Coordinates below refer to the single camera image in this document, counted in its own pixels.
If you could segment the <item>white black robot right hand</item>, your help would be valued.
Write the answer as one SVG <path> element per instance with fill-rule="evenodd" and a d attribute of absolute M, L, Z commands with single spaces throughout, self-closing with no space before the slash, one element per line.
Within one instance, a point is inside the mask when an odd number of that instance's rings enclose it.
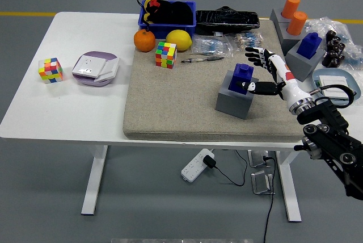
<path fill-rule="evenodd" d="M 312 108 L 313 99 L 311 95 L 300 89 L 295 76 L 279 55 L 265 48 L 247 47 L 245 50 L 248 61 L 269 71 L 274 81 L 238 81 L 237 86 L 252 94 L 279 95 L 282 100 L 286 101 L 287 109 L 293 115 L 298 115 L 304 110 Z"/>

